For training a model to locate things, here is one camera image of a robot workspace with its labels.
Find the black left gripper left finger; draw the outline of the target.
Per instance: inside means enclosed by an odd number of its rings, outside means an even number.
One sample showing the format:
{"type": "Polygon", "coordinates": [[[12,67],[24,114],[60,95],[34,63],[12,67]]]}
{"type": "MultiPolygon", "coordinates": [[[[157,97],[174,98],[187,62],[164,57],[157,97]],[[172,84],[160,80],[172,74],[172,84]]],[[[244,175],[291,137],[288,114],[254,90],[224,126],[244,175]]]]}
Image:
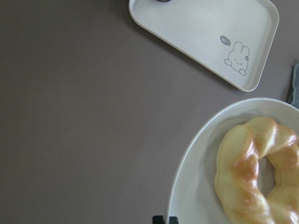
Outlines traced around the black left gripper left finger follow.
{"type": "Polygon", "coordinates": [[[162,215],[153,216],[152,224],[164,224],[164,217],[162,215]]]}

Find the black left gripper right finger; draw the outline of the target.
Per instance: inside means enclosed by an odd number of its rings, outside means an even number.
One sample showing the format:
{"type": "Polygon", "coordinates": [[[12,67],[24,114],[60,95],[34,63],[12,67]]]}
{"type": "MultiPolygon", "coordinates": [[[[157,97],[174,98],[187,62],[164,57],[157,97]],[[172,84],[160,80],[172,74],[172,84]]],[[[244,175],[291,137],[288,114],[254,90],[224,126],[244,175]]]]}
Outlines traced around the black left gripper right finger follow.
{"type": "Polygon", "coordinates": [[[168,224],[176,224],[176,217],[174,217],[174,216],[169,217],[168,224]]]}

